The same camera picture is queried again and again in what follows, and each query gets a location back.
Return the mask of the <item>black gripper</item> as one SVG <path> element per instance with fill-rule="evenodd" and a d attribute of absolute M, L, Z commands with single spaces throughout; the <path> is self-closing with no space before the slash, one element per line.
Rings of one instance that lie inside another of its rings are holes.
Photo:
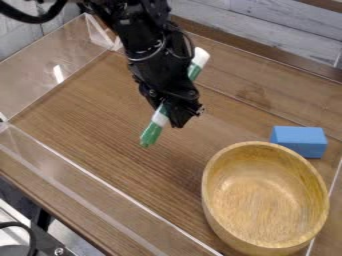
<path fill-rule="evenodd" d="M 194 53 L 129 54 L 128 68 L 154 109 L 164 104 L 171 126 L 183 128 L 200 115 L 199 91 L 188 78 Z"/>

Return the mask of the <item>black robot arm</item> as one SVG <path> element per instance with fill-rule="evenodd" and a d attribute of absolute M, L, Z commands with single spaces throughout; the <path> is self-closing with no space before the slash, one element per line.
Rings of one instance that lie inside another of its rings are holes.
<path fill-rule="evenodd" d="M 170 19 L 167 0 L 81 0 L 119 36 L 139 91 L 163 106 L 171 126 L 182 128 L 199 115 L 199 91 L 188 77 L 195 47 Z"/>

